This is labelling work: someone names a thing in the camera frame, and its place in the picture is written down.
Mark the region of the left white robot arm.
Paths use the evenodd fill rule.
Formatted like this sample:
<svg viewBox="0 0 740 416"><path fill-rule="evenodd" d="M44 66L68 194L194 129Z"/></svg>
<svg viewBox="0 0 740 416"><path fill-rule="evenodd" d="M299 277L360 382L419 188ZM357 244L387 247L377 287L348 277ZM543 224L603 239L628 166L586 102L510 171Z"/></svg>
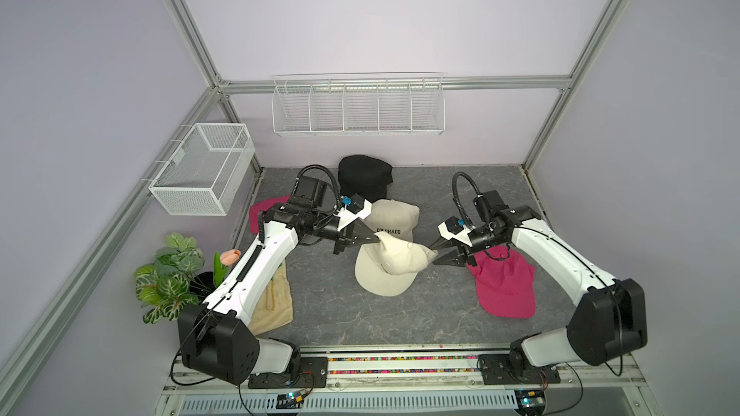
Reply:
<svg viewBox="0 0 740 416"><path fill-rule="evenodd" d="M335 252L376 243L378 238L363 222L372 204L352 205L331 214L278 203L259 215L252 246L225 281L201 304L187 305L177 319L182 364L239 385L253 375L280 376L295 383L302 375L298 346L274 339L258 339L249 329L259 298L290 252L304 236L335 242Z"/></svg>

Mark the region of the cream Colorado cap back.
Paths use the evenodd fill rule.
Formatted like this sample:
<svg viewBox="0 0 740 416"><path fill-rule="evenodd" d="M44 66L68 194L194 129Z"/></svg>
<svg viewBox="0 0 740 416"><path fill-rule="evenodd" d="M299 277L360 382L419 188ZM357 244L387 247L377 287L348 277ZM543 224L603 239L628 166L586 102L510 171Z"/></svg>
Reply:
<svg viewBox="0 0 740 416"><path fill-rule="evenodd" d="M397 200L377 200L372 203L371 213L363 222L374 232L386 232L412 242L419 217L420 209L415 205Z"/></svg>

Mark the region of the black cap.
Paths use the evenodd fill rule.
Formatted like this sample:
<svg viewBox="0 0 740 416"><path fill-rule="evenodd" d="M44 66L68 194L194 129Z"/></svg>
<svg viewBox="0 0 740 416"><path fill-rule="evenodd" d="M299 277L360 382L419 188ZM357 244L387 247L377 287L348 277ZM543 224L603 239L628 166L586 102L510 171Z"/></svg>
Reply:
<svg viewBox="0 0 740 416"><path fill-rule="evenodd" d="M366 155L344 157L338 164L342 196L362 196L371 202L385 200L393 183L391 164Z"/></svg>

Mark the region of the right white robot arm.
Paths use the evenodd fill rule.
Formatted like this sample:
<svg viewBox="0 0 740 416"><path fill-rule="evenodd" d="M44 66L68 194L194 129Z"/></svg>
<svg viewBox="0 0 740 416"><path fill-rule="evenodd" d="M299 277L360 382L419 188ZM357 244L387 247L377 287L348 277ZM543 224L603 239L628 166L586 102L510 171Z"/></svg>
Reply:
<svg viewBox="0 0 740 416"><path fill-rule="evenodd" d="M568 245L528 206L500 208L483 225L451 217L437 226L434 250L454 248L437 265L472 265L474 254L509 244L534 258L575 305L570 323L510 346L512 373L583 361L599 366L648 343L646 297L631 278L617 279Z"/></svg>

